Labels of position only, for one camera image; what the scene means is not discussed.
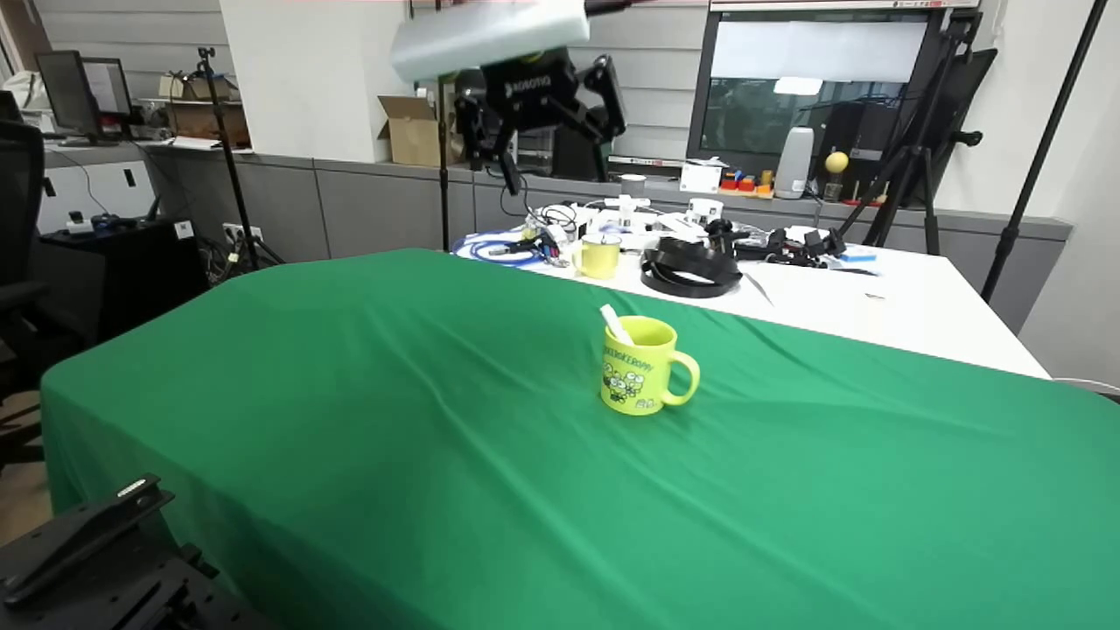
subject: mug handle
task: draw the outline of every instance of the mug handle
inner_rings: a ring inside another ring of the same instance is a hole
[[[690,389],[682,396],[670,394],[662,396],[667,405],[687,405],[702,389],[702,364],[690,353],[673,349],[673,364],[682,364],[690,370]]]

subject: chair armrest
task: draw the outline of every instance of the chair armrest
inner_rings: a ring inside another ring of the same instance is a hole
[[[0,285],[0,315],[32,305],[38,293],[45,293],[45,285],[38,282]]]

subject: green cloth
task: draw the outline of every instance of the green cloth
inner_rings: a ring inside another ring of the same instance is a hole
[[[598,404],[598,305],[687,410]],[[164,520],[291,627],[1120,627],[1120,412],[1087,394],[394,251],[284,266],[45,377],[60,509]]]

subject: floor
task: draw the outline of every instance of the floor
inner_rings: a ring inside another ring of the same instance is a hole
[[[38,394],[10,396],[4,398],[0,416],[37,404],[38,404]],[[43,462],[4,465],[0,471],[0,548],[38,529],[45,520],[48,520],[45,465]]]

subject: yellow mug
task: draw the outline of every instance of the yellow mug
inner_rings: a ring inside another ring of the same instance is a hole
[[[583,245],[583,277],[614,282],[615,266],[620,266],[620,245],[615,241],[585,241]]]
[[[655,416],[667,405],[687,405],[702,389],[702,364],[675,349],[675,328],[659,320],[624,315],[632,342],[606,328],[604,404],[626,416]],[[682,396],[670,394],[673,364],[690,370]]]

